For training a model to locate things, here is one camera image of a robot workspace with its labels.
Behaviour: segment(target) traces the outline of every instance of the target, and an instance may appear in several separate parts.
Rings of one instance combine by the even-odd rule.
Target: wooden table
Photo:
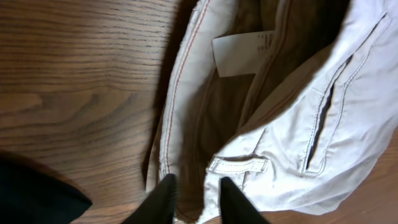
[[[75,223],[121,223],[142,173],[194,0],[0,1],[0,154],[84,192]],[[336,212],[273,223],[396,223],[398,137]]]

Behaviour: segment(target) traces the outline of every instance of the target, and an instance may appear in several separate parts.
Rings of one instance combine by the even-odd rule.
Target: black fabric
[[[0,223],[67,224],[90,206],[76,188],[0,159]]]

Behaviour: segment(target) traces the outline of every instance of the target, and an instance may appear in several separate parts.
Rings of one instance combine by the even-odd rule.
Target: wooden floor
[[[74,223],[121,223],[145,198],[142,169],[194,0],[1,0],[0,154],[84,192]],[[282,223],[398,223],[398,135],[341,207]]]

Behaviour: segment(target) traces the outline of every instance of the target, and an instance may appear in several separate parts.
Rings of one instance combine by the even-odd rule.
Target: red stitching
[[[206,11],[207,11],[207,6],[209,5],[209,2],[210,2],[210,0],[206,3],[205,10],[204,10],[204,12],[203,12],[203,16],[202,16],[201,19],[200,19],[199,25],[198,25],[198,27],[197,27],[197,29],[196,29],[196,31],[195,31],[195,34],[193,35],[193,38],[192,38],[192,41],[191,41],[190,45],[189,45],[189,47],[188,47],[188,52],[187,52],[187,54],[186,54],[185,57],[184,57],[184,61],[182,62],[181,70],[180,70],[180,72],[178,73],[177,83],[175,84],[174,97],[173,97],[173,106],[172,106],[172,117],[171,117],[171,119],[170,119],[169,138],[168,138],[168,140],[167,140],[167,150],[166,150],[166,164],[167,164],[167,171],[168,171],[169,173],[170,173],[170,166],[169,166],[169,143],[170,143],[171,130],[172,130],[172,126],[173,126],[174,103],[175,103],[175,95],[176,95],[176,93],[177,93],[177,88],[178,88],[178,81],[180,81],[180,77],[181,77],[181,73],[182,73],[182,70],[183,70],[184,65],[185,65],[185,61],[187,60],[189,51],[191,51],[191,47],[192,47],[193,41],[195,40],[195,37],[197,36],[197,33],[198,33],[199,28],[200,28],[201,22],[203,21],[203,18],[205,17],[205,14],[206,14]]]

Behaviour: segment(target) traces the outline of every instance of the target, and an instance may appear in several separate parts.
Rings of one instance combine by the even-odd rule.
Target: black object
[[[0,223],[67,224],[90,206],[76,188],[0,159]]]
[[[220,209],[224,224],[269,224],[229,177],[220,182]],[[167,174],[123,224],[171,224],[177,204],[177,181]]]

